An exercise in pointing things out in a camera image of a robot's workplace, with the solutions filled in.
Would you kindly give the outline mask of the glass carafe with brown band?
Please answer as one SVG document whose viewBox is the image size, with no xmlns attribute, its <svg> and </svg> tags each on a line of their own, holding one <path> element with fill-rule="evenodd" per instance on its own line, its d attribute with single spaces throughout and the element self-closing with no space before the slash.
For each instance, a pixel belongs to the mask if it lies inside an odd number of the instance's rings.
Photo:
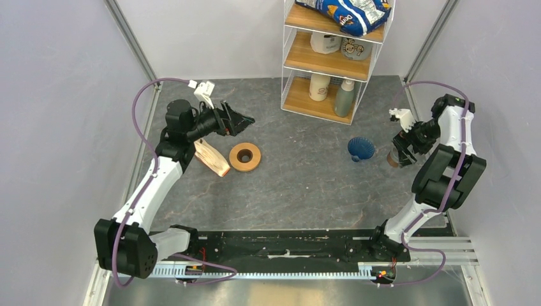
<svg viewBox="0 0 541 306">
<path fill-rule="evenodd" d="M 387 162 L 393 168 L 401 167 L 399 151 L 396 148 L 390 149 L 389 153 L 387 154 Z"/>
</svg>

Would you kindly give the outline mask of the blue cone coffee filter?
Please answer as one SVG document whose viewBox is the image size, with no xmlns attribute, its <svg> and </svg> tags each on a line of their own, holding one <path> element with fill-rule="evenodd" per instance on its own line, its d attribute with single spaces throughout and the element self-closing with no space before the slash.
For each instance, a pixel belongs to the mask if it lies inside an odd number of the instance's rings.
<svg viewBox="0 0 541 306">
<path fill-rule="evenodd" d="M 347 145 L 347 150 L 353 162 L 367 160 L 373 157 L 375 147 L 373 143 L 364 137 L 354 137 Z"/>
</svg>

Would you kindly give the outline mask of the white wire shelf rack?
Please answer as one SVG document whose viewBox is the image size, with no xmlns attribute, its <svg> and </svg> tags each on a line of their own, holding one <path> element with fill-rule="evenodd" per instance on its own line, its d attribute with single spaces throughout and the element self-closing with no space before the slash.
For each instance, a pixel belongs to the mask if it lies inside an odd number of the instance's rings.
<svg viewBox="0 0 541 306">
<path fill-rule="evenodd" d="M 383 25 L 373 32 L 361 36 L 372 46 L 367 59 L 354 61 L 345 58 L 340 52 L 318 54 L 311 49 L 312 33 L 347 37 L 330 18 L 317 11 L 303 8 L 294 1 L 283 4 L 283 56 L 281 68 L 281 109 L 287 112 L 306 115 L 350 125 L 353 122 L 366 87 L 373 75 L 381 49 L 392 27 L 395 13 L 392 11 Z M 330 77 L 327 97 L 323 101 L 309 98 L 309 83 L 312 75 Z M 336 93 L 344 80 L 355 82 L 355 100 L 346 117 L 334 113 Z"/>
</svg>

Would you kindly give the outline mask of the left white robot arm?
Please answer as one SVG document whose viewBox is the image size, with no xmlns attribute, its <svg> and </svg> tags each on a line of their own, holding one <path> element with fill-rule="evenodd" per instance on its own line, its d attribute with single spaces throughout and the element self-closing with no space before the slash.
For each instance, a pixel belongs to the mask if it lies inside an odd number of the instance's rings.
<svg viewBox="0 0 541 306">
<path fill-rule="evenodd" d="M 156 264 L 175 254 L 185 260 L 200 252 L 195 228 L 173 225 L 151 234 L 151 224 L 173 185 L 186 172 L 195 156 L 195 143 L 216 133 L 236 136 L 255 119 L 233 110 L 224 101 L 221 108 L 200 103 L 191 106 L 185 99 L 167 105 L 166 127 L 143 181 L 130 199 L 111 219 L 100 219 L 94 227 L 98 263 L 102 269 L 145 279 Z"/>
</svg>

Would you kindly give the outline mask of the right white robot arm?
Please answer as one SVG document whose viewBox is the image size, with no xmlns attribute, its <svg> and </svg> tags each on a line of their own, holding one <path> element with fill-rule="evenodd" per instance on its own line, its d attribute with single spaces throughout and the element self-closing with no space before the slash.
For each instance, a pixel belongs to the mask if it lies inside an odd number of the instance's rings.
<svg viewBox="0 0 541 306">
<path fill-rule="evenodd" d="M 431 108 L 431 120 L 416 121 L 409 110 L 391 109 L 390 118 L 402 130 L 387 156 L 392 166 L 413 165 L 429 154 L 411 186 L 412 198 L 394 217 L 376 227 L 369 239 L 369 255 L 377 261 L 397 259 L 411 236 L 428 220 L 458 209 L 483 174 L 487 162 L 473 148 L 471 122 L 475 105 L 446 94 Z"/>
</svg>

